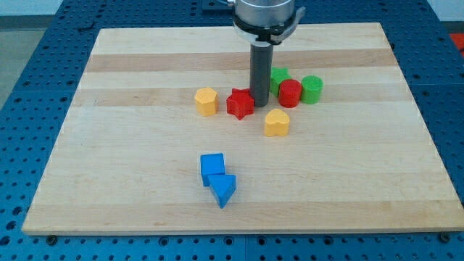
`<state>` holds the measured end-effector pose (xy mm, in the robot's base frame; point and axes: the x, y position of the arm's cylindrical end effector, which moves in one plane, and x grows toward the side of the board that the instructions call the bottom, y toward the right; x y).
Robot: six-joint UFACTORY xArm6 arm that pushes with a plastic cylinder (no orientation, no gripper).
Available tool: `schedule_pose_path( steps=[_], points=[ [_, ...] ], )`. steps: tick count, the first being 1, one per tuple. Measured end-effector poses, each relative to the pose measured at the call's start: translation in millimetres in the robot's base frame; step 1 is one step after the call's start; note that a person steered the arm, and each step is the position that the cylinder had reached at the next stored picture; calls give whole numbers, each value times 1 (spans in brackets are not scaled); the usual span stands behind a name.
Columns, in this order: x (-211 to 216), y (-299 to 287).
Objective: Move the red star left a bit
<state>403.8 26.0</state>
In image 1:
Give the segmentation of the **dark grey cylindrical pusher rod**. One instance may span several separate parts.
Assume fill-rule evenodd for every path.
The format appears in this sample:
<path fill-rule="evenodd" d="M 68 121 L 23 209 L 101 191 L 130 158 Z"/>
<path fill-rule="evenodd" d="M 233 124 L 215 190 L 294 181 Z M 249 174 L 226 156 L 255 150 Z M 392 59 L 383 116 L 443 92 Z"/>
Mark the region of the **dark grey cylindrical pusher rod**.
<path fill-rule="evenodd" d="M 268 104 L 273 46 L 250 46 L 249 92 L 256 107 Z"/>

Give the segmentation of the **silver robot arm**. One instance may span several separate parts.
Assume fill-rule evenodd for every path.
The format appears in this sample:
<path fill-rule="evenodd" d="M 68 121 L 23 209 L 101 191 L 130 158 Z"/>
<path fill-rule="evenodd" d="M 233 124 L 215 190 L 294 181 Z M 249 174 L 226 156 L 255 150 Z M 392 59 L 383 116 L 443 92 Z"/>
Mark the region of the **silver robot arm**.
<path fill-rule="evenodd" d="M 268 104 L 273 48 L 282 44 L 305 16 L 294 0 L 227 0 L 233 27 L 250 44 L 249 92 L 256 107 Z"/>

